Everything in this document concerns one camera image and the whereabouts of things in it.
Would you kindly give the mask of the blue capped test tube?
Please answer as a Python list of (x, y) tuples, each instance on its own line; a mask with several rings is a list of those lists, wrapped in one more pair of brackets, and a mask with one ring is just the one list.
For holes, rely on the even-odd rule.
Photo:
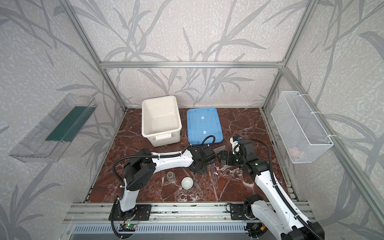
[(210, 170), (210, 176), (211, 176), (212, 182), (213, 182), (213, 184), (215, 184), (216, 177), (215, 177), (215, 166), (214, 166), (214, 163), (209, 165), (209, 170)]

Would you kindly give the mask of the clear small plastic beaker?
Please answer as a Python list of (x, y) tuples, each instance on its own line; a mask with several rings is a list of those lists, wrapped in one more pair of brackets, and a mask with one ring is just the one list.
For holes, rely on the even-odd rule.
[(167, 173), (167, 180), (170, 183), (174, 183), (176, 181), (176, 175), (173, 172), (168, 172)]

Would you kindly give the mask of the white plastic storage bin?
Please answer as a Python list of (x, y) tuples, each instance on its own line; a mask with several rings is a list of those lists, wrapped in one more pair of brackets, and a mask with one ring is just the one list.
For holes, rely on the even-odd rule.
[(181, 129), (181, 116), (175, 96), (142, 102), (142, 136), (154, 147), (180, 142)]

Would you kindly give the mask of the clear test tube rack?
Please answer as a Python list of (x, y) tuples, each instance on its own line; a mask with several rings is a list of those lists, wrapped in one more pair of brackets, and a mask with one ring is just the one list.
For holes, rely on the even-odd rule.
[(216, 155), (218, 155), (219, 153), (221, 153), (223, 151), (228, 151), (228, 149), (227, 149), (227, 147), (225, 145), (217, 147), (217, 148), (214, 148), (214, 152), (215, 152)]

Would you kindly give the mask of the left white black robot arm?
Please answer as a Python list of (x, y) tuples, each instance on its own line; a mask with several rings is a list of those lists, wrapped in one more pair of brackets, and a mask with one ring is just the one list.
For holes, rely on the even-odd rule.
[(112, 172), (121, 183), (122, 195), (117, 198), (121, 212), (130, 212), (136, 207), (140, 189), (148, 184), (154, 174), (173, 168), (188, 168), (191, 172), (203, 175), (216, 156), (210, 146), (190, 145), (182, 151), (170, 153), (154, 153), (143, 149), (135, 155), (116, 160)]

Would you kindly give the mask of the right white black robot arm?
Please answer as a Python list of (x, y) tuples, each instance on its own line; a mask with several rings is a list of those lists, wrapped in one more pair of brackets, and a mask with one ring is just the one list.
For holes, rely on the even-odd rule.
[(278, 240), (325, 239), (321, 225), (318, 222), (312, 223), (278, 182), (273, 172), (271, 150), (267, 150), (268, 161), (260, 159), (254, 142), (254, 139), (234, 136), (230, 139), (233, 150), (218, 154), (221, 163), (237, 166), (247, 173), (269, 200), (266, 203), (260, 195), (246, 198), (245, 216), (260, 220)]

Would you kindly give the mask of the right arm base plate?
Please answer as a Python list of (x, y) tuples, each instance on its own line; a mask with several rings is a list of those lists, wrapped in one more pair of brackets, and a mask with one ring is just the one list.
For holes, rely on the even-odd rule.
[(246, 210), (243, 204), (227, 203), (226, 211), (230, 213), (231, 220), (233, 221), (247, 221), (256, 219), (256, 217), (250, 217), (246, 214)]

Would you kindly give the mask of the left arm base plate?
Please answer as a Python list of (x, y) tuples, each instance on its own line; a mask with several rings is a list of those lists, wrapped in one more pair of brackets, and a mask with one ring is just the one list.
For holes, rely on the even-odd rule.
[(151, 208), (152, 205), (138, 204), (133, 209), (123, 212), (120, 204), (115, 204), (109, 215), (109, 221), (148, 221)]

